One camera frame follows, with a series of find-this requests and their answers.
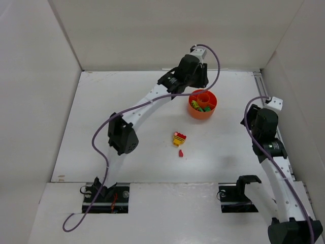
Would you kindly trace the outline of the dark green long lego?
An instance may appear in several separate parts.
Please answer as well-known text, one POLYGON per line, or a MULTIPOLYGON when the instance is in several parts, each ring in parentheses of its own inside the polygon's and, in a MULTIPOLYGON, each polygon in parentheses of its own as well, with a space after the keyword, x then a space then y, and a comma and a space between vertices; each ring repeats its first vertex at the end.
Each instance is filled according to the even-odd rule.
POLYGON ((207 106, 207 107, 204 108, 204 111, 205 111, 205 112, 209 112, 209 111, 211 111, 211 110, 212 110, 212 108, 211 108, 210 106, 207 106))

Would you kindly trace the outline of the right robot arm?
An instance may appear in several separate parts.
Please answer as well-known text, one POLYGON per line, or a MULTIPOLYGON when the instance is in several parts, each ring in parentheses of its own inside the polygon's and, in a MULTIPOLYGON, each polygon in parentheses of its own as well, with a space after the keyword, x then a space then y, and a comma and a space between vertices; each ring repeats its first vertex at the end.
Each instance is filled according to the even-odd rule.
POLYGON ((238 191, 246 196, 268 225, 270 243, 315 243, 323 232, 319 220, 311 217, 292 179, 287 152, 276 137, 282 102, 272 100, 260 108, 248 103, 241 124, 252 141, 252 150, 267 175, 270 196, 256 175, 240 176, 238 191))

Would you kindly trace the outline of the lime green large lego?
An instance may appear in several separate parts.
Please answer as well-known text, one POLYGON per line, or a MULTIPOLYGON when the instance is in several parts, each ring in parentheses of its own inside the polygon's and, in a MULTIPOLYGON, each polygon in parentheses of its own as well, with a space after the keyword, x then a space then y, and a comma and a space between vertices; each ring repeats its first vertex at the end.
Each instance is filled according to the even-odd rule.
POLYGON ((191 101, 191 106, 194 110, 198 110, 200 108, 199 104, 195 100, 191 101))

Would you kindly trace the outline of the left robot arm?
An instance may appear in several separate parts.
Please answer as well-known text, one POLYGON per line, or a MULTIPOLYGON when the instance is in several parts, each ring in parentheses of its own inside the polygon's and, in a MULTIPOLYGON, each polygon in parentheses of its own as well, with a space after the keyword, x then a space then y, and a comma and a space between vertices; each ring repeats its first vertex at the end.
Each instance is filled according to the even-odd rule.
POLYGON ((116 176, 125 159, 139 144, 137 130, 158 108, 183 95, 187 87, 205 88, 208 84, 207 64, 203 62, 206 49, 197 48, 185 55, 179 65, 164 74, 153 89, 134 109, 113 113, 108 123, 109 168, 104 186, 117 182, 116 176))

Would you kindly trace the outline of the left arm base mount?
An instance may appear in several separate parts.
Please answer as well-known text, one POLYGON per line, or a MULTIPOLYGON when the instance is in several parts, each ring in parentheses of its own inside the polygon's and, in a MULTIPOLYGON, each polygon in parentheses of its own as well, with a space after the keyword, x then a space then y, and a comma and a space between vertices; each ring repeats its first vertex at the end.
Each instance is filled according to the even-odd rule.
MULTIPOLYGON (((79 192, 83 195, 82 213, 86 213, 102 184, 96 177, 92 184, 82 186, 79 192)), ((110 188, 103 186, 98 197, 88 211, 89 214, 127 214, 130 184, 117 183, 110 188)))

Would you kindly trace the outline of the red yellow striped lego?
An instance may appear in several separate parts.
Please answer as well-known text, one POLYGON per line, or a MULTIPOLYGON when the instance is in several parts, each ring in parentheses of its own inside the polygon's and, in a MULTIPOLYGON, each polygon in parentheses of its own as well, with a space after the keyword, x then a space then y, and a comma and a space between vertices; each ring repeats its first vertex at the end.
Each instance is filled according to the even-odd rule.
POLYGON ((173 145, 179 147, 186 141, 186 135, 183 135, 179 132, 173 134, 173 145))

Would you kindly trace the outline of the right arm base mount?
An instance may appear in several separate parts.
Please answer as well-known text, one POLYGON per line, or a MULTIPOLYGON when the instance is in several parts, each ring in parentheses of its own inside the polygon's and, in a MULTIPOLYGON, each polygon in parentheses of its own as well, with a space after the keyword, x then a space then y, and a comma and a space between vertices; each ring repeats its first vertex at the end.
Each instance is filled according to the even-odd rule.
POLYGON ((253 213, 258 212, 252 201, 244 194, 245 186, 262 181, 256 175, 239 176, 236 183, 219 183, 217 199, 221 204, 221 212, 226 213, 253 213))

